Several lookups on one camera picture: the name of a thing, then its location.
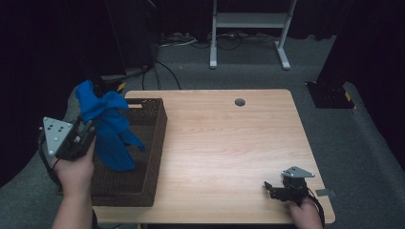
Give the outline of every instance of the white metal stand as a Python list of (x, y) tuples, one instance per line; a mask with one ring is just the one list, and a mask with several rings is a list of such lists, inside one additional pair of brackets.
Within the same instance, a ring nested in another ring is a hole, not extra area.
[(283, 69), (289, 70), (284, 43), (286, 42), (289, 24), (291, 23), (297, 0), (291, 0), (286, 13), (245, 13), (245, 12), (217, 12), (217, 0), (214, 0), (212, 12), (212, 40), (209, 67), (216, 69), (217, 63), (217, 28), (279, 28), (283, 29), (280, 41), (274, 42), (280, 56)]

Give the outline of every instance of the human arm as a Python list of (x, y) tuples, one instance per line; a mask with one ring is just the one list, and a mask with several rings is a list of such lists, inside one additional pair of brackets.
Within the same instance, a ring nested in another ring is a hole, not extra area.
[(309, 198), (303, 198), (301, 205), (295, 202), (289, 204), (292, 220), (299, 229), (322, 229), (321, 219), (315, 203)]
[(92, 228), (93, 208), (90, 194), (94, 172), (95, 141), (87, 154), (77, 161), (60, 159), (54, 166), (62, 187), (63, 199), (53, 222), (53, 229)]

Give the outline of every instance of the light wood tabletop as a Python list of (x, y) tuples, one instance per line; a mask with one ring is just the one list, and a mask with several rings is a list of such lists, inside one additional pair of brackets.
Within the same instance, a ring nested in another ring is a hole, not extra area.
[[(131, 91), (162, 98), (167, 128), (152, 207), (94, 207), (100, 222), (292, 223), (288, 204), (270, 198), (264, 181), (283, 187), (295, 165), (325, 189), (291, 93), (287, 90)], [(241, 98), (244, 106), (237, 106)], [(326, 223), (335, 216), (317, 197)]]

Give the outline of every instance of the gray carpet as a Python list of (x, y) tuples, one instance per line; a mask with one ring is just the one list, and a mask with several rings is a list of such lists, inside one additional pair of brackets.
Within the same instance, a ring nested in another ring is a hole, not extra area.
[[(272, 43), (242, 44), (235, 50), (218, 51), (218, 68), (210, 70), (209, 49), (166, 47), (158, 61), (177, 76), (184, 90), (288, 89), (303, 122), (310, 147), (325, 186), (336, 192), (331, 198), (335, 223), (326, 228), (405, 228), (405, 174), (384, 138), (376, 130), (356, 88), (346, 83), (356, 108), (316, 109), (305, 82), (315, 81), (334, 39), (288, 39), (285, 50), (291, 70), (281, 68)], [(231, 48), (234, 42), (220, 41)], [(157, 65), (160, 88), (177, 90), (173, 76)], [(124, 92), (142, 90), (142, 78), (126, 79)], [(157, 90), (153, 71), (145, 75), (145, 90)], [(78, 113), (71, 96), (66, 119)], [(0, 189), (0, 228), (50, 228), (60, 197), (48, 179), (38, 155)], [(102, 225), (105, 228), (114, 225)], [(150, 228), (196, 228), (196, 225), (149, 225)], [(235, 228), (232, 225), (199, 225), (198, 228)], [(123, 225), (120, 228), (136, 228)], [(273, 228), (245, 225), (243, 228)]]

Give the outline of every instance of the crumpled fabric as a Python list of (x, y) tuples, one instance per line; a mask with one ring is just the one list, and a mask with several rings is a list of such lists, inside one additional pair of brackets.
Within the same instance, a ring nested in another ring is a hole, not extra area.
[(126, 145), (136, 145), (145, 150), (143, 143), (128, 129), (129, 121), (119, 110), (128, 110), (126, 100), (116, 92), (108, 92), (98, 98), (93, 92), (92, 81), (86, 80), (75, 91), (80, 103), (84, 123), (93, 120), (96, 128), (95, 153), (110, 169), (127, 171), (136, 164)]

